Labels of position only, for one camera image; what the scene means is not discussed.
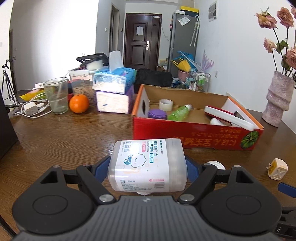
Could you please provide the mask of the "beige plug adapter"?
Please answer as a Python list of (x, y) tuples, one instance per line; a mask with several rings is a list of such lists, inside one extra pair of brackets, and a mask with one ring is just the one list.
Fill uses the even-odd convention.
[(280, 181), (288, 172), (288, 165), (282, 159), (275, 158), (266, 169), (269, 178)]

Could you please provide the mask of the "white round lid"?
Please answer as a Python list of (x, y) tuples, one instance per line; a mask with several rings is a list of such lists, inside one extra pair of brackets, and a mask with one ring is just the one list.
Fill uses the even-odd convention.
[(224, 167), (224, 165), (218, 161), (208, 161), (208, 164), (214, 165), (217, 167), (218, 170), (225, 170), (226, 168)]

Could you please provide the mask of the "clear cotton swab box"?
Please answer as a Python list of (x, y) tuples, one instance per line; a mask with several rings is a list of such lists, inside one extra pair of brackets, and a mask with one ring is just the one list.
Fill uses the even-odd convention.
[(179, 138), (124, 140), (115, 143), (108, 180), (115, 191), (178, 192), (188, 178), (186, 158)]

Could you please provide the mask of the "green spray bottle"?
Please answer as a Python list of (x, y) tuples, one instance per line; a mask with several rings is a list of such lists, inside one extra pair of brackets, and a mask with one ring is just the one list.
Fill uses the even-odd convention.
[(170, 115), (168, 115), (167, 119), (170, 121), (184, 121), (187, 118), (191, 109), (192, 106), (190, 104), (181, 106), (177, 110), (172, 112)]

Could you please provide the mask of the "red white lint brush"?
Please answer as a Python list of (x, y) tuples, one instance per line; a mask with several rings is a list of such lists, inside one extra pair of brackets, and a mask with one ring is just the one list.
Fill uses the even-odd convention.
[(210, 106), (205, 106), (204, 112), (216, 119), (220, 119), (220, 120), (223, 120), (223, 121), (226, 121), (229, 123), (233, 123), (245, 130), (248, 130), (248, 131), (253, 131), (256, 129), (254, 124), (252, 124), (246, 120), (243, 120), (241, 118), (238, 118), (238, 117), (234, 116), (234, 114), (228, 113), (227, 111), (222, 110), (222, 109), (213, 108)]

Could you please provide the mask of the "purple bottle cap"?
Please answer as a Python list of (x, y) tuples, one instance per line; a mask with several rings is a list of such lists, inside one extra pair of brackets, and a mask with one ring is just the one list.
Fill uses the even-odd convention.
[(159, 119), (159, 120), (166, 120), (167, 113), (161, 109), (151, 109), (148, 112), (148, 118)]

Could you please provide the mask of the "white tape roll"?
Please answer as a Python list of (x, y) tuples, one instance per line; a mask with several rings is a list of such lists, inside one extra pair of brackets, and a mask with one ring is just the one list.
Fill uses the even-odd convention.
[(169, 99), (159, 100), (159, 109), (165, 112), (169, 112), (173, 109), (173, 101)]

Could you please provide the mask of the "red cardboard pumpkin box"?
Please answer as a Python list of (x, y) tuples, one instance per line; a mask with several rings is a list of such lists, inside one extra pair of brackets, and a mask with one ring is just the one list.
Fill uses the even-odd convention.
[[(159, 107), (159, 101), (173, 102), (173, 110), (190, 104), (184, 121), (149, 118), (148, 113)], [(241, 116), (254, 128), (247, 130), (238, 125), (223, 122), (222, 126), (211, 125), (206, 106), (218, 108), (235, 116)], [(179, 138), (184, 148), (214, 148), (216, 150), (252, 150), (263, 133), (263, 126), (233, 98), (213, 93), (198, 92), (142, 85), (132, 111), (133, 138), (135, 140)]]

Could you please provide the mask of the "purple tissue pack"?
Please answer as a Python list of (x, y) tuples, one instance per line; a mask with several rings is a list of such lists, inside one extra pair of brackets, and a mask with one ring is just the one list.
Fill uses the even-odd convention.
[(104, 113), (129, 114), (133, 108), (133, 95), (133, 85), (125, 94), (97, 91), (97, 109)]

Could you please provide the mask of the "orange fruit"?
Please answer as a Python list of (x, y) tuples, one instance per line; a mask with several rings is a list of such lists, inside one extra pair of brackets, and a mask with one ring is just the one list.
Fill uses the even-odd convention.
[(69, 108), (74, 113), (84, 113), (89, 108), (89, 99), (84, 94), (76, 94), (70, 99)]

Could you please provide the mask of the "metal storage rack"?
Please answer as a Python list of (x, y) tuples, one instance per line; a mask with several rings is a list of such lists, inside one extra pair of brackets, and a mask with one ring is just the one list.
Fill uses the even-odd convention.
[(190, 72), (186, 78), (190, 90), (208, 92), (211, 75), (203, 72)]

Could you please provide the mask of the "clear food container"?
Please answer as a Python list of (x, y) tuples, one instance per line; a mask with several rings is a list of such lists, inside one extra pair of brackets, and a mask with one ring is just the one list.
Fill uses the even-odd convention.
[(71, 70), (69, 72), (72, 91), (75, 95), (84, 94), (90, 105), (96, 105), (96, 91), (93, 87), (93, 77), (96, 70)]

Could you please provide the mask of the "clear glass cup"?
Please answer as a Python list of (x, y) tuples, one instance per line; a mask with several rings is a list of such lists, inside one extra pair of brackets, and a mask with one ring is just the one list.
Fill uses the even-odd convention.
[(43, 84), (46, 98), (54, 114), (68, 111), (68, 79), (59, 77), (50, 79)]

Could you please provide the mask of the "blue tissue pack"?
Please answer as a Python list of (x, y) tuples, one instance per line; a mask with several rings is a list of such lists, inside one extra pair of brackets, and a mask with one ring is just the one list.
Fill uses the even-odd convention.
[(135, 83), (137, 71), (123, 66), (119, 50), (109, 53), (107, 70), (100, 70), (94, 74), (92, 89), (110, 93), (126, 94)]

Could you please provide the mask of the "black monitor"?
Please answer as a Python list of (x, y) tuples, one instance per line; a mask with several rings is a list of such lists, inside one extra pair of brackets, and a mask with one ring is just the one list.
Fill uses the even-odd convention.
[(4, 101), (1, 95), (0, 99), (0, 159), (12, 148), (18, 141), (15, 130), (11, 124), (6, 111)]

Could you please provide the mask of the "pink ceramic vase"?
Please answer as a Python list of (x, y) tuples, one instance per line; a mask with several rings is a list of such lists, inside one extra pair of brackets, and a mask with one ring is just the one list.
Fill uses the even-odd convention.
[(295, 81), (275, 71), (266, 95), (267, 105), (262, 114), (264, 121), (278, 127), (284, 111), (288, 111), (292, 100)]

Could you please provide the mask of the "black folding chair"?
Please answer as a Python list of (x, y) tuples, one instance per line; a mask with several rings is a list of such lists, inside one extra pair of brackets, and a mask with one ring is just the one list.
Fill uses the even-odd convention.
[(134, 83), (134, 92), (138, 93), (142, 84), (170, 87), (172, 82), (173, 77), (170, 72), (161, 72), (142, 68), (137, 71)]

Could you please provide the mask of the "yellow blue bags pile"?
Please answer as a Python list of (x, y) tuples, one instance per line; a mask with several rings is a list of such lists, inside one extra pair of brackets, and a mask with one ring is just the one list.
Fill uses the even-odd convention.
[(189, 73), (192, 69), (197, 70), (197, 63), (192, 54), (183, 51), (178, 51), (177, 53), (179, 56), (171, 60), (171, 63), (180, 71)]

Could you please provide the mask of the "dried pink roses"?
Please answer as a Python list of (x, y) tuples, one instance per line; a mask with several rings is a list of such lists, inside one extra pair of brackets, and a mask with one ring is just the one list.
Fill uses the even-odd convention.
[(265, 38), (263, 46), (272, 55), (275, 70), (295, 81), (295, 40), (289, 44), (290, 31), (295, 31), (295, 6), (281, 7), (276, 16), (269, 13), (269, 8), (255, 16), (260, 28), (274, 33), (275, 39)]

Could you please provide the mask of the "dark brown door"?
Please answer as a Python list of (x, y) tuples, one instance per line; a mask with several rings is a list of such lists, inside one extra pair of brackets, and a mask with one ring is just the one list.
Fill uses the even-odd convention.
[(162, 15), (125, 15), (124, 66), (156, 70), (159, 59)]

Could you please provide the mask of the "grey refrigerator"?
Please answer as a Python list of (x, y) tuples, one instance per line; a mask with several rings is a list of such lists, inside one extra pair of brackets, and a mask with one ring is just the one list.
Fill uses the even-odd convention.
[(195, 60), (197, 37), (199, 30), (199, 16), (189, 16), (180, 13), (172, 14), (171, 35), (168, 55), (167, 71), (173, 77), (178, 77), (178, 68), (172, 61), (178, 61), (182, 57), (179, 51), (191, 54)]

